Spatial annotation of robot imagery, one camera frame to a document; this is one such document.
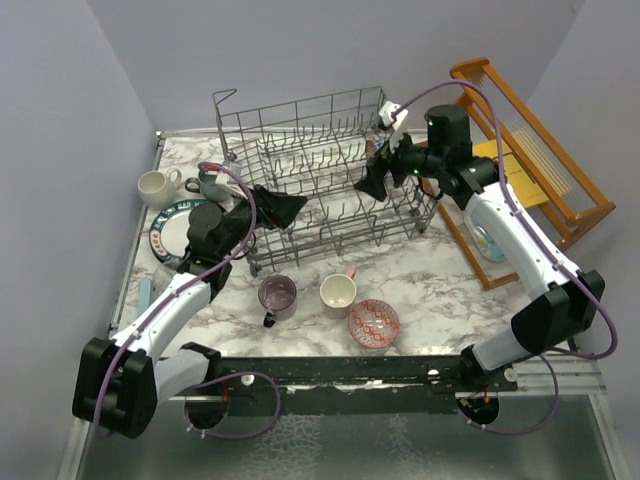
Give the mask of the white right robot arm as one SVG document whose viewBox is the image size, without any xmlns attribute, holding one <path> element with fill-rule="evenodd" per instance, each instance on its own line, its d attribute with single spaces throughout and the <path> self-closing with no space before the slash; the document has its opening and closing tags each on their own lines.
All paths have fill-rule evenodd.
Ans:
<svg viewBox="0 0 640 480">
<path fill-rule="evenodd" d="M 597 271 L 585 272 L 568 260 L 516 201 L 510 185 L 500 181 L 498 164 L 474 154 L 463 108 L 450 104 L 430 108 L 425 114 L 424 147 L 414 144 L 407 133 L 407 115 L 391 101 L 383 104 L 379 126 L 390 136 L 367 161 L 355 189 L 383 201 L 388 178 L 396 186 L 408 176 L 435 180 L 441 193 L 495 241 L 531 300 L 503 331 L 463 350 L 461 383 L 481 391 L 494 381 L 495 370 L 586 331 L 605 282 Z"/>
</svg>

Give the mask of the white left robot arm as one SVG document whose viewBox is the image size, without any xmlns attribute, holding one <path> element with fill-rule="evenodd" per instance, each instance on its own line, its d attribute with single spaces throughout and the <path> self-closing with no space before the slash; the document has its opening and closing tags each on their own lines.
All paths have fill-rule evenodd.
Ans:
<svg viewBox="0 0 640 480">
<path fill-rule="evenodd" d="M 254 231 L 287 228 L 307 203 L 304 196 L 270 192 L 260 185 L 245 194 L 231 210 L 210 201 L 192 209 L 185 254 L 169 286 L 125 330 L 85 345 L 72 401 L 76 418 L 135 439 L 160 403 L 190 387 L 202 395 L 218 388 L 219 352 L 188 344 L 168 359 L 161 355 L 222 291 L 232 261 Z"/>
</svg>

